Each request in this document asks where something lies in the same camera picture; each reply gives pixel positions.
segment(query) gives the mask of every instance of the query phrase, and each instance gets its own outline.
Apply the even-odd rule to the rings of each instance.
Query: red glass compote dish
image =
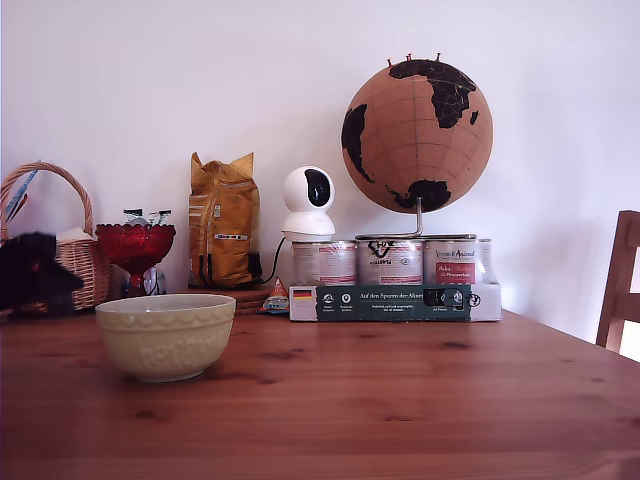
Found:
[[[160,262],[173,244],[173,225],[98,225],[96,235],[112,263],[131,274],[128,297],[146,295],[143,274]]]

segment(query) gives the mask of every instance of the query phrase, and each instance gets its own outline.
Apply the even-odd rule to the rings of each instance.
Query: can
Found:
[[[358,242],[360,285],[422,285],[421,240],[361,240]]]
[[[427,240],[424,274],[427,283],[482,283],[480,242],[476,239]]]
[[[354,241],[292,242],[292,285],[355,285]]]
[[[478,242],[480,242],[480,265],[478,265],[478,269],[482,269],[482,282],[476,280],[476,283],[498,283],[491,265],[491,239],[481,238]]]

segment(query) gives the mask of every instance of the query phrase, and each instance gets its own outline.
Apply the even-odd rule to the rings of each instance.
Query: green box label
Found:
[[[316,287],[319,321],[470,320],[470,285]]]

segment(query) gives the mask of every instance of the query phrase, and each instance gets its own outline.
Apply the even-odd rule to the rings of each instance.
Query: wooden chair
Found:
[[[636,250],[640,247],[640,212],[618,215],[607,287],[596,345],[620,353],[625,320],[640,323],[640,293],[630,293]]]

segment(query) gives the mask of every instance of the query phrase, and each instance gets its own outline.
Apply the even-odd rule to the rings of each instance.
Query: black plush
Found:
[[[71,292],[84,282],[55,257],[52,235],[27,233],[7,241],[0,248],[0,311],[46,302],[54,315],[71,313]]]

